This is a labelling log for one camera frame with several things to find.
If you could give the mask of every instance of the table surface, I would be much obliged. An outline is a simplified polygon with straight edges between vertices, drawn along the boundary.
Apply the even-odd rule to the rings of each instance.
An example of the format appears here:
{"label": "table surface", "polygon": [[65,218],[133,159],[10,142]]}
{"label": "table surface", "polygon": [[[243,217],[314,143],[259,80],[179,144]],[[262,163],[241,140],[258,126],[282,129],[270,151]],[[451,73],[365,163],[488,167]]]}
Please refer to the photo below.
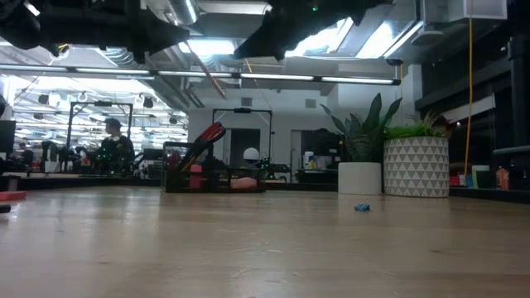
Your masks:
{"label": "table surface", "polygon": [[528,297],[530,206],[319,192],[29,192],[0,296]]}

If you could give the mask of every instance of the geometric patterned planter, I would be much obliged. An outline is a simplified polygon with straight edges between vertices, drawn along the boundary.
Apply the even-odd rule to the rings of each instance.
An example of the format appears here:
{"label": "geometric patterned planter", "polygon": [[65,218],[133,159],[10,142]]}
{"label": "geometric patterned planter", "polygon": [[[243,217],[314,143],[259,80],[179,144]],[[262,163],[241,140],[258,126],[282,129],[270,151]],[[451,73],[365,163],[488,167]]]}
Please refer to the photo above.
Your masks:
{"label": "geometric patterned planter", "polygon": [[384,144],[384,192],[425,198],[449,195],[449,142],[404,137]]}

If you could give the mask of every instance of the white planter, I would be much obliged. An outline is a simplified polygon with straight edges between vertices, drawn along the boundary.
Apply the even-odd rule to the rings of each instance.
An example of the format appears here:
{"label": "white planter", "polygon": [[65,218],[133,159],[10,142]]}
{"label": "white planter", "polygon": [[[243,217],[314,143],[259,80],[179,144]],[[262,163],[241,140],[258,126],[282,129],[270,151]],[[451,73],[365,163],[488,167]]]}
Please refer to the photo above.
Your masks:
{"label": "white planter", "polygon": [[381,164],[374,162],[341,162],[339,193],[347,195],[380,195]]}
{"label": "white planter", "polygon": [[384,192],[427,198],[449,195],[449,142],[405,137],[384,144]]}

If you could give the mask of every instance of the potted plant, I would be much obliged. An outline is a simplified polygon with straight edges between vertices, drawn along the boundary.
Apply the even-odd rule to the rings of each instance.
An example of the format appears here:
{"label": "potted plant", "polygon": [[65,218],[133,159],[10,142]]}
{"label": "potted plant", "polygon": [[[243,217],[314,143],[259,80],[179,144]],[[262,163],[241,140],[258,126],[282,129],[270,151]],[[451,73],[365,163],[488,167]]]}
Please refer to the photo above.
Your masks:
{"label": "potted plant", "polygon": [[383,102],[381,94],[373,99],[369,114],[361,117],[350,114],[344,122],[325,106],[324,111],[344,135],[349,162],[339,164],[339,192],[351,195],[380,195],[382,190],[381,162],[383,161],[384,131],[387,123],[398,111],[401,99],[394,101],[387,113],[380,117]]}
{"label": "potted plant", "polygon": [[387,127],[384,144],[384,192],[427,198],[449,194],[449,142],[428,113],[411,126]]}

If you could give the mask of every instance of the door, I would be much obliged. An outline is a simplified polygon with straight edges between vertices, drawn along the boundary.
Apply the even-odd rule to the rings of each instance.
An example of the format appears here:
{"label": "door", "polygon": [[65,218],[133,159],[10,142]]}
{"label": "door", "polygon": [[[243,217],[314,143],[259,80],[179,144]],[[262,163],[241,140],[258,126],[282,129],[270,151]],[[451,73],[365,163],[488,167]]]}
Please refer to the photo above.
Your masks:
{"label": "door", "polygon": [[230,138],[230,166],[249,167],[244,160],[243,153],[249,148],[256,148],[259,151],[260,130],[246,128],[232,128]]}

